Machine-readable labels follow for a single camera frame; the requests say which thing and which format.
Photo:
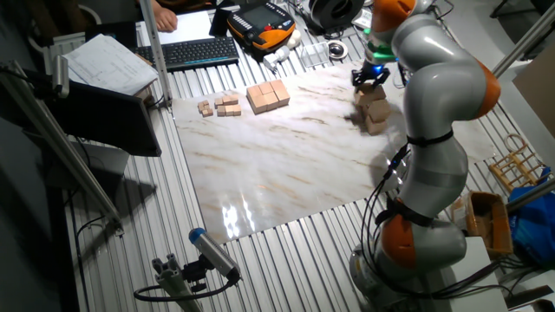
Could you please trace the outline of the bare person hand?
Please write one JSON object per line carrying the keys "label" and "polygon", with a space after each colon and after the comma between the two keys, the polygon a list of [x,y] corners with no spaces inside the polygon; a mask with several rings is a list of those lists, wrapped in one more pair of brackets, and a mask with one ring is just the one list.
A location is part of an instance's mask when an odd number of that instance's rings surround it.
{"label": "bare person hand", "polygon": [[173,32],[178,28],[178,18],[171,10],[162,7],[157,1],[152,1],[152,6],[158,31]]}

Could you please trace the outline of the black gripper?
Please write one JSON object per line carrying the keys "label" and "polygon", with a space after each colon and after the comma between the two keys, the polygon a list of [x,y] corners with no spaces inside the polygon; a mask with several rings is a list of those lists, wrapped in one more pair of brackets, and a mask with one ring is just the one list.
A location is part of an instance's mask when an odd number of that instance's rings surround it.
{"label": "black gripper", "polygon": [[382,85],[389,76],[390,71],[384,65],[364,62],[361,70],[351,71],[351,83],[354,87],[358,87],[363,82],[372,80],[377,81],[377,85]]}

